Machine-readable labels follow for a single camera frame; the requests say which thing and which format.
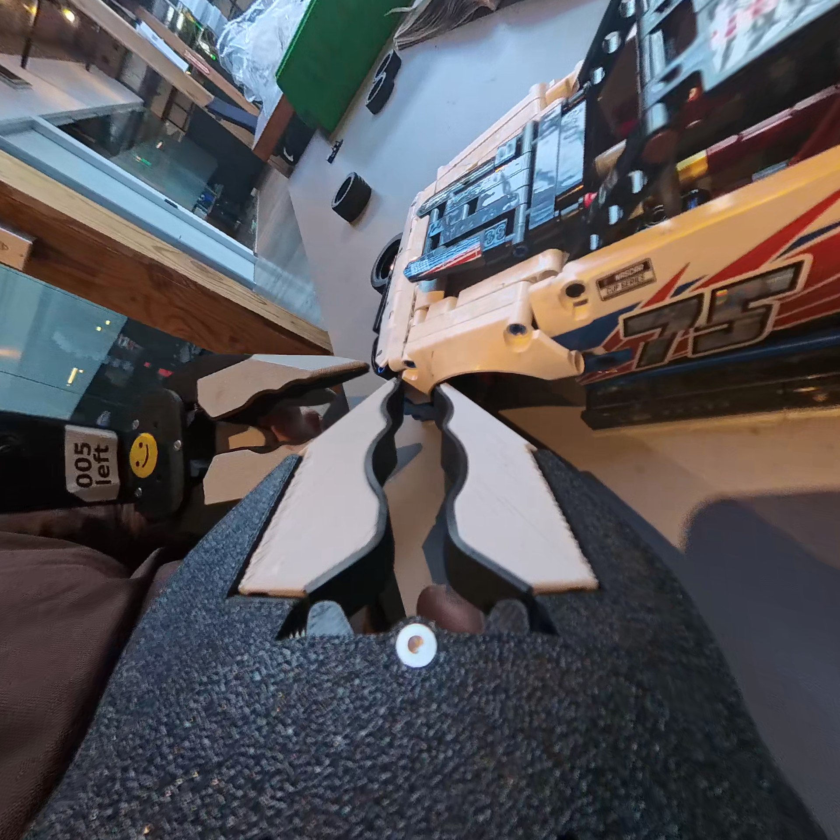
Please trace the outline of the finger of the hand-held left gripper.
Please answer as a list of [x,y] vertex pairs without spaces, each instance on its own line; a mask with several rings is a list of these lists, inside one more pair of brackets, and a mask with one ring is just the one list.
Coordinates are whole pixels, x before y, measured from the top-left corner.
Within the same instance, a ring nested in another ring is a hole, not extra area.
[[203,479],[206,505],[237,502],[255,489],[284,459],[303,455],[307,444],[284,444],[269,452],[236,449],[216,455]]
[[280,406],[322,406],[333,388],[370,371],[361,360],[254,354],[197,380],[196,402],[214,420],[256,421]]

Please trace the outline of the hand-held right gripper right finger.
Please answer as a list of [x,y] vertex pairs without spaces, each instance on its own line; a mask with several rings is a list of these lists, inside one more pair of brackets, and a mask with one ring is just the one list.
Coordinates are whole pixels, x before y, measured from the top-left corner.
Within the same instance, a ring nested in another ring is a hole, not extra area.
[[447,480],[446,571],[459,594],[598,587],[537,449],[452,385],[434,392]]

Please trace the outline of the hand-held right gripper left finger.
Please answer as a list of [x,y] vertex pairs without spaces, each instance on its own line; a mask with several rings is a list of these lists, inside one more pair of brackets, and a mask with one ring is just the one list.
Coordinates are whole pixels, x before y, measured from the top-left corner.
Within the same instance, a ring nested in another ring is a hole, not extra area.
[[403,386],[390,380],[308,444],[250,556],[241,595],[313,595],[384,547],[384,485],[402,422]]

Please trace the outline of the brick-built toy race car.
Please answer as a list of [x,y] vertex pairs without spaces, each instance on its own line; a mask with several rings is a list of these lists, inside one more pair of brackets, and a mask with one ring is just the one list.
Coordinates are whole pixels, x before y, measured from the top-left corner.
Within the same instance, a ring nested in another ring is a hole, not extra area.
[[838,407],[839,6],[609,2],[416,196],[376,373],[592,429]]

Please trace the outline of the black rubber toy tyre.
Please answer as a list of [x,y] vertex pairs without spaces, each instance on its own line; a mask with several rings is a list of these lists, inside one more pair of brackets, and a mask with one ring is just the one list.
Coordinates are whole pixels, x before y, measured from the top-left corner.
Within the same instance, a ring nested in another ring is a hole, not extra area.
[[365,100],[365,107],[371,114],[380,113],[388,102],[394,90],[396,74],[402,63],[402,58],[394,49],[391,49],[376,68]]
[[349,173],[335,193],[331,208],[348,224],[354,224],[368,206],[372,189],[357,172]]

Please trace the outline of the person's left hand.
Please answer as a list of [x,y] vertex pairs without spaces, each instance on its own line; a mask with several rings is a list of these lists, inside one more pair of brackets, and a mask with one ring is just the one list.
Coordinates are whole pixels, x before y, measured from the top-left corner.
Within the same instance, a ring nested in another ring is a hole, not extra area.
[[260,418],[259,425],[280,445],[303,445],[322,432],[321,416],[308,406],[275,406]]

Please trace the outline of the person's right hand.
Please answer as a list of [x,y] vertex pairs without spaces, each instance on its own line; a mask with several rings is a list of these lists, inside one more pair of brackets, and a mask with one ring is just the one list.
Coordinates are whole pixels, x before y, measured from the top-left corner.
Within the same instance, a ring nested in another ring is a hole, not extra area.
[[416,614],[445,631],[457,634],[481,634],[485,614],[457,593],[449,584],[429,584],[416,601]]

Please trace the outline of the glass door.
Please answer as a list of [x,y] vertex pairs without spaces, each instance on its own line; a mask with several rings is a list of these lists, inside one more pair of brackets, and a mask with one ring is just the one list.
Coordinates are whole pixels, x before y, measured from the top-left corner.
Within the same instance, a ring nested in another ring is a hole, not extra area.
[[40,117],[7,120],[2,151],[181,250],[241,286],[256,290],[253,250]]

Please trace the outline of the green plastic bin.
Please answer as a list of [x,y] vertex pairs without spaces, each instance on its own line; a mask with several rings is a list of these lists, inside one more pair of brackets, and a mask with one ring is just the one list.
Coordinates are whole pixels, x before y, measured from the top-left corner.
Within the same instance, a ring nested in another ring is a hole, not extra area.
[[311,1],[276,71],[297,116],[331,135],[400,23],[400,1]]

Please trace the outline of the clear plastic sheet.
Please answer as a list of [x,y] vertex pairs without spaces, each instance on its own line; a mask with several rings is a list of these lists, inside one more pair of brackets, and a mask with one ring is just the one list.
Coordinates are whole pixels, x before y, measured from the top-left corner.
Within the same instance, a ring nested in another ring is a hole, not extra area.
[[280,97],[277,70],[309,1],[255,1],[217,37],[222,66],[250,102],[273,106]]

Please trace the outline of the open building instruction booklet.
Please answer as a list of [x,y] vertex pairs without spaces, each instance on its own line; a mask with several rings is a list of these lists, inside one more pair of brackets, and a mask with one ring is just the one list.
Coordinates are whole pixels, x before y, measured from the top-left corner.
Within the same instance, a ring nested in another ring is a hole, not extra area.
[[468,23],[476,16],[495,13],[502,1],[413,1],[395,7],[401,15],[393,35],[397,50],[416,46]]

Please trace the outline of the wooden building post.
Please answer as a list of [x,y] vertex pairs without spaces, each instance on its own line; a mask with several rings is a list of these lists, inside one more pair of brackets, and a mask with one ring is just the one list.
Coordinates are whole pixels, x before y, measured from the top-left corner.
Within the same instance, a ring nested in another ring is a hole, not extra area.
[[220,354],[333,353],[328,334],[1,152],[3,223],[35,239],[24,273]]

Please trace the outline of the small wooden wall plaque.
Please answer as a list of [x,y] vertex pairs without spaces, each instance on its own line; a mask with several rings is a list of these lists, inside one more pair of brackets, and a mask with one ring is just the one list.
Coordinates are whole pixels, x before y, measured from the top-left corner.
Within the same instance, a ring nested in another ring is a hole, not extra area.
[[1,265],[12,270],[26,272],[27,263],[32,255],[34,244],[34,237],[1,224]]

